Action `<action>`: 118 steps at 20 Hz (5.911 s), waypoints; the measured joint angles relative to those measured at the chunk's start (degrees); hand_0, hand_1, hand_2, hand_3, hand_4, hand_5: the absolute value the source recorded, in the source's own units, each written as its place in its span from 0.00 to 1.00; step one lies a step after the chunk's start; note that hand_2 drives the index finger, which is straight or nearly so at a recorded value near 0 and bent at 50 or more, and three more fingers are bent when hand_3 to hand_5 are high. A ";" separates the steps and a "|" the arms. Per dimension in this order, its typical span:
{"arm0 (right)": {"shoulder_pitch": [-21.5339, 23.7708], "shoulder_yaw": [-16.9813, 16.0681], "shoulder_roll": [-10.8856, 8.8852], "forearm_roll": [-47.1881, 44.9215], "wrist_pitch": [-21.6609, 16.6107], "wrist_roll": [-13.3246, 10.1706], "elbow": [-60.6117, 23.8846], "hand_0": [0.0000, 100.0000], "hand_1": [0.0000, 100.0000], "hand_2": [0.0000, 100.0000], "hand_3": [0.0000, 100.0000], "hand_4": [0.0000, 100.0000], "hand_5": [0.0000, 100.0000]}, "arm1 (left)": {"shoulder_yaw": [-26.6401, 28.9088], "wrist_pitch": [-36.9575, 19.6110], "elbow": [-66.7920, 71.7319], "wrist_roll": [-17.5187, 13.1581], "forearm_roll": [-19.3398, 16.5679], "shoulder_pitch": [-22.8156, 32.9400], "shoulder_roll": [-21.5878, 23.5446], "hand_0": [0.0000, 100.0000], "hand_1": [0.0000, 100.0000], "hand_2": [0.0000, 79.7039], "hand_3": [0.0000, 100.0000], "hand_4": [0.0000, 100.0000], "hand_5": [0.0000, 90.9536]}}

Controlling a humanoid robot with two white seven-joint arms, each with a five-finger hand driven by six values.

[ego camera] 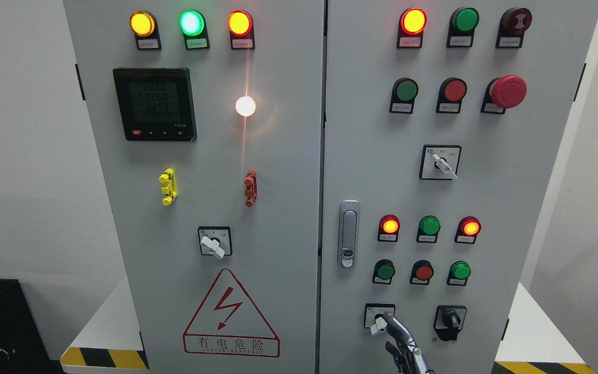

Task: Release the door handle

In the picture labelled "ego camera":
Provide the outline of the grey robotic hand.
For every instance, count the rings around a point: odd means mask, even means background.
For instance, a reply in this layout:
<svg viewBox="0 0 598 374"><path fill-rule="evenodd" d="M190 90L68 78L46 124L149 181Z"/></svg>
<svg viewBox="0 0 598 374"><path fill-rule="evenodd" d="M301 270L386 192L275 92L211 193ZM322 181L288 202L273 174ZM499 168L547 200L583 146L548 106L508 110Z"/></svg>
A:
<svg viewBox="0 0 598 374"><path fill-rule="evenodd" d="M385 331L396 341L396 345L392 345L390 342L385 343L385 348L392 355L398 371L400 373L434 373L405 325L389 312L384 312L382 318L387 323Z"/></svg>

